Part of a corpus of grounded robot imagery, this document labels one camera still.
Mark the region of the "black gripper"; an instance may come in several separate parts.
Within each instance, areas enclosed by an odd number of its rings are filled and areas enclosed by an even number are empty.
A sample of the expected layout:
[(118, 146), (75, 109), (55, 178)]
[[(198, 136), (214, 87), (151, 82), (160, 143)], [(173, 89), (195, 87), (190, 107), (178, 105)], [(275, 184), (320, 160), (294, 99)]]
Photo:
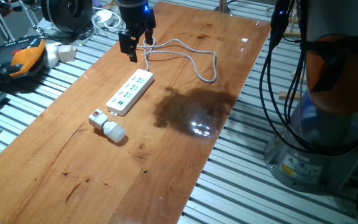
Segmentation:
[(116, 0), (126, 30), (118, 33), (122, 53), (129, 56), (131, 62), (137, 63), (136, 47), (138, 37), (145, 34), (145, 43), (152, 45), (156, 21), (148, 0)]

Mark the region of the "person hand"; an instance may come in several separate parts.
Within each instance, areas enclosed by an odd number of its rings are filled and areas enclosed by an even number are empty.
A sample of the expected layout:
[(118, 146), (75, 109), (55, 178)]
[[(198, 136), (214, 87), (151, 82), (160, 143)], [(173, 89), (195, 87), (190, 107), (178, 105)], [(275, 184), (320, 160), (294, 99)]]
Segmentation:
[(9, 7), (6, 3), (0, 3), (0, 14), (4, 17), (9, 15), (13, 11), (13, 8)]

